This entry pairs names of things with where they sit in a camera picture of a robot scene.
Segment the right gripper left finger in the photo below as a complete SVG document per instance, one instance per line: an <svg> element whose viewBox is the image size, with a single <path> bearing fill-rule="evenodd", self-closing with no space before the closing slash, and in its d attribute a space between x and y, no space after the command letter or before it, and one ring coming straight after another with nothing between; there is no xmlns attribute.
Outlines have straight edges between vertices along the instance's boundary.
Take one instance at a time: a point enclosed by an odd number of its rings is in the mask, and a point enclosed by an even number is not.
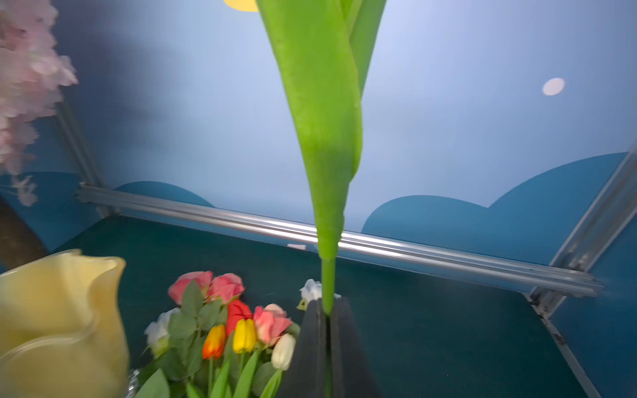
<svg viewBox="0 0 637 398"><path fill-rule="evenodd" d="M322 300L310 302L299 339L290 363L285 371L277 397L324 398L328 362L328 320Z"/></svg>

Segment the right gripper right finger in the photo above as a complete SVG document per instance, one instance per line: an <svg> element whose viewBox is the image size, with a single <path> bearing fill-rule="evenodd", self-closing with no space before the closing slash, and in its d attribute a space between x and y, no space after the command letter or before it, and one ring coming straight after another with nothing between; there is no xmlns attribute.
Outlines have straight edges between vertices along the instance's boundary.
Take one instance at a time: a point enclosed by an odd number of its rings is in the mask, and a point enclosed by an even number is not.
<svg viewBox="0 0 637 398"><path fill-rule="evenodd" d="M332 396L380 397L347 298L337 298L329 318Z"/></svg>

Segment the red rose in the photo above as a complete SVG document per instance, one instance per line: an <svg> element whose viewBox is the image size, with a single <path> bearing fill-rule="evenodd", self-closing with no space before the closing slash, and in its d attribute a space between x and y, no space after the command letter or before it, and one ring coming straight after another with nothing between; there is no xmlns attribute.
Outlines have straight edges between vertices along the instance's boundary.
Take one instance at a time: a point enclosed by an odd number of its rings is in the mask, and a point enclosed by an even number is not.
<svg viewBox="0 0 637 398"><path fill-rule="evenodd" d="M227 306L227 312L227 335L230 335L235 331L240 320L253 318L253 313L250 308L239 299L235 299L229 303Z"/></svg>

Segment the orange yellow tulip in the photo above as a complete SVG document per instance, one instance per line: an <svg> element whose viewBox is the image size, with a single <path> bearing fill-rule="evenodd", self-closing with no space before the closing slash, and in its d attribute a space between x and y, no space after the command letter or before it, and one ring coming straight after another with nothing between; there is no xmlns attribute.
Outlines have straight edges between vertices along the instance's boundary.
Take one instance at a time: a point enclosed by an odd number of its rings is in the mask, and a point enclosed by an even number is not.
<svg viewBox="0 0 637 398"><path fill-rule="evenodd" d="M202 347L202 358L208 361L207 394L209 395L212 393L214 384L214 362L223 355L226 341L226 326L219 324L211 328Z"/></svg>

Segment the cream white tulip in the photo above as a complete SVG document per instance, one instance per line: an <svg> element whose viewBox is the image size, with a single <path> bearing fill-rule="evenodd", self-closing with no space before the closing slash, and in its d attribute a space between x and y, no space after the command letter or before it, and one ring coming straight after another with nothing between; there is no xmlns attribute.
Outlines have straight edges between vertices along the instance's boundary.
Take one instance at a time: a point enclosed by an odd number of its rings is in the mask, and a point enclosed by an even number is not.
<svg viewBox="0 0 637 398"><path fill-rule="evenodd" d="M348 189L363 151L363 91L386 3L270 0L257 5L310 185L323 311L330 315Z"/></svg>

